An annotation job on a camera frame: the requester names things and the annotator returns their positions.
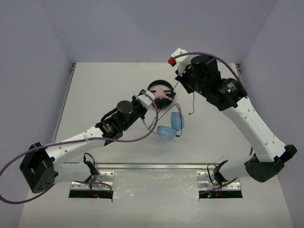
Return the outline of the aluminium table edge rail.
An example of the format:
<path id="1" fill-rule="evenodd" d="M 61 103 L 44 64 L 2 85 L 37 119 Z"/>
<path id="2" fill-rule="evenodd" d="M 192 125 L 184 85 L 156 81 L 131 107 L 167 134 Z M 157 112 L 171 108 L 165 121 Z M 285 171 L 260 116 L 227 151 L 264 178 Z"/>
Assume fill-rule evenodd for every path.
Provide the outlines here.
<path id="1" fill-rule="evenodd" d="M 102 170 L 202 170 L 209 163 L 100 163 L 95 167 Z"/>

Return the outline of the left metal mounting bracket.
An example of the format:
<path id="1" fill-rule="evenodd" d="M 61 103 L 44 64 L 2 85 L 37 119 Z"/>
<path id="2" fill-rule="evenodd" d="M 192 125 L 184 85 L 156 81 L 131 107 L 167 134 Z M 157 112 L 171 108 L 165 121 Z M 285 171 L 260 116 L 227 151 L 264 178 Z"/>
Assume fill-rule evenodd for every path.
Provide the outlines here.
<path id="1" fill-rule="evenodd" d="M 69 198 L 75 199 L 108 199 L 114 196 L 114 171 L 100 170 L 96 180 L 85 182 L 72 181 Z"/>

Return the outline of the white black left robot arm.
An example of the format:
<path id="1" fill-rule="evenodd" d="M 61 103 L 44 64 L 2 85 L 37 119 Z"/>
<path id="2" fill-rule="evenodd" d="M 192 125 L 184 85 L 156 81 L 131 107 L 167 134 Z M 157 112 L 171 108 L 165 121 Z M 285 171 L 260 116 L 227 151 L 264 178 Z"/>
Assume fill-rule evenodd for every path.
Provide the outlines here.
<path id="1" fill-rule="evenodd" d="M 82 133 L 57 143 L 31 145 L 19 167 L 31 192 L 43 193 L 66 181 L 96 184 L 100 174 L 93 162 L 86 158 L 79 163 L 68 161 L 113 142 L 123 143 L 123 133 L 138 119 L 144 119 L 154 100 L 153 94 L 143 91 L 131 101 L 120 101 L 100 122 Z"/>

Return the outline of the pink blue cat-ear headphones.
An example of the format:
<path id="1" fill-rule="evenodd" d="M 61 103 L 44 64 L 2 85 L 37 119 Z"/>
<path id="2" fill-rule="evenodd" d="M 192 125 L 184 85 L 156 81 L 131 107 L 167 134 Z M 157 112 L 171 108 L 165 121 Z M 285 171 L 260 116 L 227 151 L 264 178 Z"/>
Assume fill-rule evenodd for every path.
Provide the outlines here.
<path id="1" fill-rule="evenodd" d="M 158 125 L 156 130 L 152 132 L 158 135 L 161 139 L 172 140 L 175 137 L 180 137 L 185 126 L 184 116 L 181 113 L 181 106 L 172 100 L 173 106 L 176 106 L 177 112 L 171 113 L 171 127 Z"/>

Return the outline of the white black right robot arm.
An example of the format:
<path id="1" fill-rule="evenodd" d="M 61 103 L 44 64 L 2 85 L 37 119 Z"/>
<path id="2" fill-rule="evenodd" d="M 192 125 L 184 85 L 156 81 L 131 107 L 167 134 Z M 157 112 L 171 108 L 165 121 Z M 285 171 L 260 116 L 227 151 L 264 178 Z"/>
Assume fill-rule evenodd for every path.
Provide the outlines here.
<path id="1" fill-rule="evenodd" d="M 276 176 L 297 152 L 294 145 L 279 140 L 251 104 L 237 78 L 221 77 L 217 61 L 211 54 L 181 53 L 168 62 L 177 66 L 175 79 L 188 93 L 198 93 L 217 107 L 240 130 L 253 154 L 238 161 L 223 161 L 213 170 L 214 179 L 222 184 L 249 176 L 266 182 Z"/>

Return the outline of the black headphones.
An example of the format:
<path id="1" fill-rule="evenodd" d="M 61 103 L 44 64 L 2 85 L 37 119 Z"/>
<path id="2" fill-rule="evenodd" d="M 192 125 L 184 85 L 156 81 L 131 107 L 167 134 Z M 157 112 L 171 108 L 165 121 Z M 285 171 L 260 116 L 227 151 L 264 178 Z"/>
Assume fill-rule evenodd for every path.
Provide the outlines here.
<path id="1" fill-rule="evenodd" d="M 148 90 L 155 95 L 155 103 L 158 109 L 169 106 L 176 95 L 173 86 L 165 80 L 151 82 Z"/>

